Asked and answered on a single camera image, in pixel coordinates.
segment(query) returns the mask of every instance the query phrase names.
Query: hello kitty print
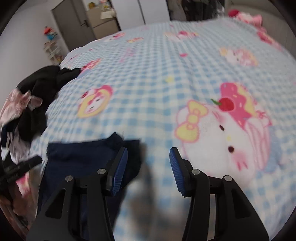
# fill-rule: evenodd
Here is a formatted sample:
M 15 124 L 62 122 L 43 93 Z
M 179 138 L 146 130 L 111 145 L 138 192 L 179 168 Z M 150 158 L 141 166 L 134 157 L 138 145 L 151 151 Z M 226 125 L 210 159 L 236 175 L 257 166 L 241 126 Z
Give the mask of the hello kitty print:
M 186 39 L 192 39 L 198 36 L 196 32 L 180 31 L 177 34 L 172 32 L 165 32 L 164 35 L 169 41 L 181 42 Z
M 212 99 L 212 105 L 189 100 L 177 114 L 174 135 L 193 167 L 209 176 L 230 175 L 245 187 L 274 162 L 271 144 L 279 149 L 279 140 L 268 114 L 244 86 L 223 83 L 220 91 L 221 98 Z
M 220 55 L 232 65 L 258 66 L 258 61 L 249 50 L 220 48 Z

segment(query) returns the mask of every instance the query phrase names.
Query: door handle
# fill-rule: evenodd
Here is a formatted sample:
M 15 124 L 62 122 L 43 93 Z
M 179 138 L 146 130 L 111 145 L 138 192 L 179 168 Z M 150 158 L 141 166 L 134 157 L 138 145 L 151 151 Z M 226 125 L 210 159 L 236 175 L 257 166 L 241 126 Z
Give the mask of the door handle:
M 87 20 L 85 19 L 83 24 L 81 24 L 80 26 L 86 26 L 86 27 L 89 27 L 89 24 L 87 23 Z

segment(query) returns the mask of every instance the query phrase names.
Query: toy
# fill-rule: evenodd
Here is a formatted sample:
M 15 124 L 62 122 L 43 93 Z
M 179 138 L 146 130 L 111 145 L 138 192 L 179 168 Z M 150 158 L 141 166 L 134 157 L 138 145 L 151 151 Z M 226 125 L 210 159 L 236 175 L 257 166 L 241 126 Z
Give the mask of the toy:
M 57 32 L 52 28 L 45 26 L 44 35 L 48 38 L 48 40 L 53 40 L 57 36 Z
M 94 2 L 90 2 L 89 3 L 89 9 L 92 9 L 94 7 L 96 7 L 96 4 Z

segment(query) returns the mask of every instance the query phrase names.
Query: cartoon character print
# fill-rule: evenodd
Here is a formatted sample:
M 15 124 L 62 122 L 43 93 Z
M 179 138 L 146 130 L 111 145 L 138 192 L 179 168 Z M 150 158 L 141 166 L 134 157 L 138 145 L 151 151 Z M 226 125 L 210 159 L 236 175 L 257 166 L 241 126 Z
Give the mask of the cartoon character print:
M 106 39 L 104 42 L 110 42 L 113 40 L 117 40 L 120 39 L 121 37 L 123 37 L 125 35 L 125 33 L 121 32 L 121 33 L 117 33 L 116 35 L 113 35 L 112 37 Z
M 190 100 L 177 114 L 174 135 L 194 168 L 209 176 L 232 176 L 245 187 L 256 172 L 273 172 L 281 150 L 272 123 L 245 87 L 223 83 L 215 104 Z
M 129 57 L 133 57 L 135 54 L 136 50 L 132 49 L 132 48 L 127 48 L 124 55 L 122 56 L 122 58 L 120 59 L 120 63 L 123 63 L 124 61 L 126 61 Z
M 79 100 L 78 117 L 92 117 L 103 111 L 108 105 L 113 90 L 109 85 L 103 85 L 99 89 L 90 89 Z
M 71 68 L 72 67 L 72 60 L 75 59 L 77 56 L 79 56 L 80 54 L 76 54 L 73 57 L 71 57 L 70 59 L 64 60 L 63 65 L 67 68 Z
M 258 66 L 258 61 L 255 56 L 246 49 L 220 49 L 220 55 L 225 57 L 226 60 L 233 65 L 241 66 Z
M 198 36 L 198 33 L 188 32 L 188 31 L 180 31 L 177 34 L 171 32 L 165 32 L 165 36 L 174 42 L 181 42 L 185 39 L 192 39 Z
M 264 31 L 258 31 L 257 35 L 261 39 L 261 41 L 270 44 L 271 46 L 275 47 L 277 50 L 282 50 L 281 45 L 275 41 L 272 37 L 270 37 L 266 32 Z
M 86 65 L 84 65 L 81 68 L 81 72 L 80 72 L 80 74 L 78 75 L 77 78 L 82 78 L 83 76 L 88 74 L 93 67 L 95 67 L 97 64 L 99 64 L 101 62 L 101 60 L 102 59 L 98 58 L 98 59 L 92 60 L 92 61 L 88 62 Z
M 132 44 L 134 42 L 141 41 L 143 39 L 144 38 L 142 38 L 142 37 L 138 37 L 138 38 L 133 38 L 133 39 L 127 40 L 127 42 L 130 43 L 130 44 Z

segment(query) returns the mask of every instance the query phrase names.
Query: white wall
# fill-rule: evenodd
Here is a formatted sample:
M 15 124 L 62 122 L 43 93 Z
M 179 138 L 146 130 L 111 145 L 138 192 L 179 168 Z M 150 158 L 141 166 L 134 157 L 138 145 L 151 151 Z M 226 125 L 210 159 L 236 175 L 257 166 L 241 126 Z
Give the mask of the white wall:
M 44 27 L 56 29 L 45 0 L 27 0 L 9 21 L 0 36 L 0 108 L 18 83 L 36 70 L 51 65 L 44 52 Z M 63 39 L 58 43 L 67 54 Z
M 135 28 L 144 24 L 137 0 L 111 0 L 111 2 L 117 13 L 117 20 L 121 30 Z
M 170 20 L 166 0 L 139 0 L 145 23 L 162 23 Z

